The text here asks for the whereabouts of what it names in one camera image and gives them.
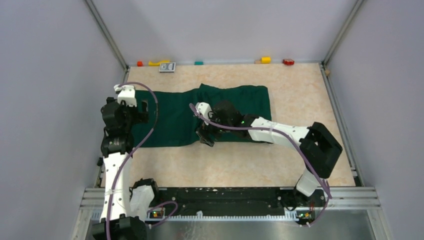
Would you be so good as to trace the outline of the dark green surgical drape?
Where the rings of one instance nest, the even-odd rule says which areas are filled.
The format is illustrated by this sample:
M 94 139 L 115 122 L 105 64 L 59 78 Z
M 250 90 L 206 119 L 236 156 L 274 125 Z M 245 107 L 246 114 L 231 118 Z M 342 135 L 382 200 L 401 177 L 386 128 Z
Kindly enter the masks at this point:
M 155 92 L 158 103 L 147 90 L 137 90 L 135 98 L 138 109 L 147 103 L 148 122 L 135 124 L 132 129 L 134 145 L 137 146 L 154 129 L 142 144 L 143 148 L 182 147 L 199 141 L 196 128 L 202 123 L 194 116 L 189 104 L 205 102 L 215 106 L 229 101 L 242 115 L 254 114 L 271 120 L 269 90 L 263 85 L 242 85 L 233 88 L 218 88 L 201 84 L 185 92 Z

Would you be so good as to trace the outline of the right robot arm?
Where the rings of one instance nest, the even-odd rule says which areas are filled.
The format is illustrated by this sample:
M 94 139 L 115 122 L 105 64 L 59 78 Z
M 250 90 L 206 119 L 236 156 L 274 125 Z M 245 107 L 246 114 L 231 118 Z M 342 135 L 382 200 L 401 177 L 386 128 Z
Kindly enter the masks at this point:
M 307 206 L 318 187 L 322 187 L 328 197 L 332 196 L 327 180 L 343 147 L 324 124 L 314 122 L 310 126 L 295 126 L 255 114 L 243 115 L 226 100 L 214 107 L 206 102 L 191 103 L 189 108 L 202 120 L 196 129 L 202 144 L 213 147 L 224 134 L 232 134 L 252 143 L 280 145 L 297 151 L 305 164 L 293 192 L 297 205 Z

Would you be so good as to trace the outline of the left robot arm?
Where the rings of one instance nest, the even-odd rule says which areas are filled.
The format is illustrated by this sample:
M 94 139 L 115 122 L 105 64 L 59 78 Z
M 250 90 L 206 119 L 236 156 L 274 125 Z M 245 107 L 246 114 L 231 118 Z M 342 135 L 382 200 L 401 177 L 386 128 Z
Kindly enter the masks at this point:
M 132 127 L 149 121 L 148 105 L 141 106 L 139 111 L 135 97 L 119 96 L 107 98 L 100 109 L 105 123 L 100 147 L 105 187 L 100 220 L 92 227 L 96 240 L 147 239 L 147 211 L 160 202 L 154 179 L 140 179 L 130 186 L 130 167 L 136 149 Z

